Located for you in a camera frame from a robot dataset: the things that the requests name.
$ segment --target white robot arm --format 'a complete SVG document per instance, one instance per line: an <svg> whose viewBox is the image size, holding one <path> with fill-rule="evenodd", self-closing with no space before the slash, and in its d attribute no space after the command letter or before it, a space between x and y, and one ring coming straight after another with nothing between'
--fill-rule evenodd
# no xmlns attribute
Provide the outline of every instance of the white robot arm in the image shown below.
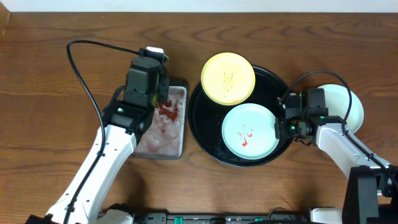
<svg viewBox="0 0 398 224"><path fill-rule="evenodd" d="M342 118L328 115L324 90L304 90L299 95L291 93L281 101L281 106L285 115L276 119L276 138L295 138L307 146L319 147L348 178L343 209L313 209L311 221L362 224L370 220L383 223L384 219L390 218L386 218L386 214L397 210L394 202L398 197L396 168L356 138ZM380 207L377 195L392 197L391 206Z"/></svg>
<svg viewBox="0 0 398 224"><path fill-rule="evenodd" d="M75 208L70 214L69 223L96 223L101 205L116 174L119 172L124 161L134 152L137 146L134 133L128 134L124 128L108 125L105 129L105 133L106 145L104 153L80 191L77 201L75 202ZM75 178L60 199L46 214L46 216L52 217L51 220L53 222L63 222L73 193L75 193L100 150L101 140L101 129L99 128L93 147ZM109 210L107 215L97 221L97 223L103 224L132 224L132 222L133 217L130 214L119 210Z"/></svg>

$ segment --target black tray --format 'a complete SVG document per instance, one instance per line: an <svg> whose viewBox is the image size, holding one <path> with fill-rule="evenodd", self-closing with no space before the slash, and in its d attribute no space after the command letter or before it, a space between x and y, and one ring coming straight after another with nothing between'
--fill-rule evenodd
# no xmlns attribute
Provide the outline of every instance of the black tray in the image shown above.
<svg viewBox="0 0 398 224"><path fill-rule="evenodd" d="M283 115L277 98L288 89L287 85L272 71L254 66L256 85L250 97L243 103L256 103L269 109L275 116ZM188 122L193 137L203 150L215 159L233 166L259 166L281 155L293 139L280 139L268 156L261 159L243 159L233 154L225 145L221 135L224 117L235 106L220 105L203 91L201 83L194 89L188 105Z"/></svg>

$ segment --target red sauce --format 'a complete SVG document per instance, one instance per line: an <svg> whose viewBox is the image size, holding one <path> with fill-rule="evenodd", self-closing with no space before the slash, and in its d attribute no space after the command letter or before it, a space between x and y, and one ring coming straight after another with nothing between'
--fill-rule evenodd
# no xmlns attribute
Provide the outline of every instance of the red sauce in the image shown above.
<svg viewBox="0 0 398 224"><path fill-rule="evenodd" d="M243 147L247 146L248 142L246 141L246 138L244 138L244 143L242 144Z"/></svg>
<svg viewBox="0 0 398 224"><path fill-rule="evenodd" d="M157 107L159 108L159 115L166 115L172 121L175 121L178 117L178 102L176 102L173 110L168 110L165 107L170 107L172 102L169 100L167 103L159 103Z"/></svg>
<svg viewBox="0 0 398 224"><path fill-rule="evenodd" d="M164 107L171 107L172 106L172 101L168 100L167 103L159 103L159 106L164 106Z"/></svg>

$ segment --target wood grain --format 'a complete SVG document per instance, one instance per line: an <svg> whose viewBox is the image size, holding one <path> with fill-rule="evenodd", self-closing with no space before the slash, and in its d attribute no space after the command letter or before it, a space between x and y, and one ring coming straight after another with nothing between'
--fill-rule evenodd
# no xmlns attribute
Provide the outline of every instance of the wood grain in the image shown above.
<svg viewBox="0 0 398 224"><path fill-rule="evenodd" d="M45 215L92 145L99 124L67 59L73 39L163 47L170 76L187 79L190 93L220 52L241 54L287 84L333 70L363 102L357 137L398 162L398 14L13 13L0 46L0 223ZM104 107L133 55L90 45L72 51ZM319 75L302 86L325 83L337 82ZM128 160L103 207L267 213L343 204L347 180L315 147L292 144L271 163L244 169L214 160L186 129L181 159Z"/></svg>

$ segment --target food residue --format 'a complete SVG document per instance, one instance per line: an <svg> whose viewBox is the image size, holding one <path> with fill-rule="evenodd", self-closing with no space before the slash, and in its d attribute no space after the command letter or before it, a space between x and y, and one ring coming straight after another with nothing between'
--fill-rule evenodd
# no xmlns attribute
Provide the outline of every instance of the food residue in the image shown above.
<svg viewBox="0 0 398 224"><path fill-rule="evenodd" d="M166 107L170 107L172 105L172 102L169 100L167 103L158 103L157 107L159 108L159 115L166 115L168 118L170 118L172 121L175 121L178 117L178 108L177 106L174 106L174 109L171 111L166 109Z"/></svg>
<svg viewBox="0 0 398 224"><path fill-rule="evenodd" d="M244 143L242 144L243 147L247 146L248 142L246 141L246 138L244 138Z"/></svg>
<svg viewBox="0 0 398 224"><path fill-rule="evenodd" d="M224 91L229 91L230 89L233 89L233 85L232 85L232 78L234 77L234 73L231 74L231 76L229 76L228 74L226 74L224 72L224 79L223 79L223 83L224 83Z"/></svg>
<svg viewBox="0 0 398 224"><path fill-rule="evenodd" d="M242 146L243 146L243 147L247 146L247 144L248 144L248 141L246 140L246 137L244 137L244 136L246 135L245 130L244 130L245 127L246 127L246 125L244 124L244 125L243 125L243 128L242 128L242 133L238 133L239 138L240 138L240 140L242 141ZM251 138L251 137L253 136L253 133L247 134L247 136L248 136L249 138Z"/></svg>

